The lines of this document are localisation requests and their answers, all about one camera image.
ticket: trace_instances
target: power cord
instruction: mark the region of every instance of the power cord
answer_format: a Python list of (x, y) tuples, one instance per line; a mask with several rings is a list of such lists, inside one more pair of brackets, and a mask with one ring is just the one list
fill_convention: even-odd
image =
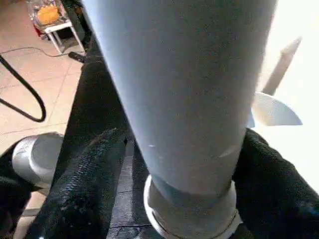
[(0, 62), (4, 65), (4, 67), (7, 68), (8, 71), (10, 71), (11, 74), (13, 74), (14, 77), (16, 77), (21, 84), (23, 84), (30, 92), (31, 94), (35, 97), (36, 101), (38, 101), (40, 108), (41, 108), (41, 112), (42, 112), (42, 116), (41, 118), (35, 118), (31, 115), (29, 115), (28, 113), (24, 112), (23, 110), (17, 108), (16, 106), (8, 103), (7, 101), (3, 100), (0, 98), (0, 103), (4, 104), (5, 106), (9, 107), (10, 109), (18, 112), (19, 114), (23, 115), (24, 117), (27, 117), (28, 119), (35, 121), (35, 122), (43, 122), (46, 118), (46, 109), (45, 109), (45, 105), (44, 102), (42, 100), (42, 98), (40, 97), (40, 95), (35, 91), (35, 89), (21, 76), (19, 75), (19, 73), (17, 71), (15, 71), (15, 69), (13, 67), (10, 66), (10, 64), (0, 55)]
[(0, 52), (0, 55), (6, 54), (6, 53), (9, 53), (9, 52), (12, 52), (12, 51), (19, 51), (19, 50), (25, 50), (25, 49), (38, 50), (38, 51), (42, 52), (44, 55), (49, 56), (49, 57), (60, 57), (60, 56), (68, 55), (68, 53), (65, 53), (65, 54), (61, 54), (61, 55), (52, 56), (52, 55), (47, 54), (47, 53), (46, 53), (45, 51), (43, 51), (42, 49), (37, 48), (37, 47), (33, 47), (33, 46), (21, 47), (21, 48), (16, 48), (16, 49), (12, 49), (12, 50), (8, 50), (8, 51)]
[(35, 122), (43, 122), (46, 118), (46, 109), (45, 109), (45, 105), (44, 105), (44, 102), (42, 100), (42, 98), (40, 97), (40, 95), (35, 91), (35, 89), (21, 76), (19, 75), (19, 73), (13, 68), (10, 66), (10, 64), (1, 56), (2, 54), (6, 54), (6, 53), (9, 53), (9, 52), (13, 52), (13, 51), (18, 51), (18, 50), (24, 50), (24, 49), (35, 49), (35, 50), (38, 50), (40, 52), (42, 52), (44, 55), (46, 56), (49, 56), (49, 57), (60, 57), (60, 56), (65, 56), (65, 55), (68, 55), (68, 53), (65, 53), (65, 54), (61, 54), (61, 55), (55, 55), (55, 56), (52, 56), (52, 55), (49, 55), (47, 54), (45, 51), (43, 51), (42, 49), (40, 48), (37, 48), (37, 47), (21, 47), (21, 48), (16, 48), (16, 49), (12, 49), (12, 50), (8, 50), (8, 51), (4, 51), (4, 52), (0, 52), (0, 62), (6, 67), (6, 69), (8, 71), (10, 71), (11, 74), (13, 74), (14, 77), (16, 77), (20, 82), (21, 84), (23, 84), (24, 87), (26, 87), (30, 92), (31, 94), (35, 97), (35, 99), (37, 100), (37, 102), (39, 103), (39, 106), (41, 108), (41, 112), (42, 112), (42, 116), (41, 118), (35, 118), (31, 115), (29, 115), (28, 113), (24, 112), (23, 110), (19, 109), (18, 107), (10, 104), (9, 102), (3, 100), (2, 98), (0, 98), (0, 103), (4, 104), (5, 106), (9, 107), (10, 109), (18, 112), (19, 114), (23, 115), (24, 117), (27, 117), (29, 120), (32, 120), (32, 121), (35, 121)]

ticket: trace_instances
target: floor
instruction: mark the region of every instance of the floor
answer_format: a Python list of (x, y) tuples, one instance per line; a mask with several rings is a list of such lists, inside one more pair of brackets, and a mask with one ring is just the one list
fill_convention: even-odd
[[(50, 41), (41, 40), (35, 33), (25, 2), (0, 7), (0, 53), (25, 46), (41, 48), (50, 55), (58, 54)], [(81, 51), (81, 49), (75, 45), (67, 49), (67, 52), (69, 51)], [(36, 50), (14, 51), (4, 54), (3, 57), (43, 98), (47, 109), (47, 119), (42, 123), (32, 122), (0, 105), (0, 154), (25, 136), (51, 131), (63, 134), (82, 64), (68, 56), (51, 58)], [(0, 65), (0, 97), (31, 115), (40, 116), (41, 111), (33, 96), (3, 65)], [(40, 207), (44, 199), (43, 195), (33, 193), (28, 208)], [(16, 239), (23, 237), (32, 219), (20, 220)]]

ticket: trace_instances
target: black foam padding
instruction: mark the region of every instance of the black foam padding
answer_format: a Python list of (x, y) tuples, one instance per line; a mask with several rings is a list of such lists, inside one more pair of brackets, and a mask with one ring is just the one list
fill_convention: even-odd
[(79, 80), (50, 193), (26, 238), (106, 238), (128, 123), (97, 44)]
[(240, 216), (256, 239), (319, 238), (318, 194), (250, 129), (233, 180)]

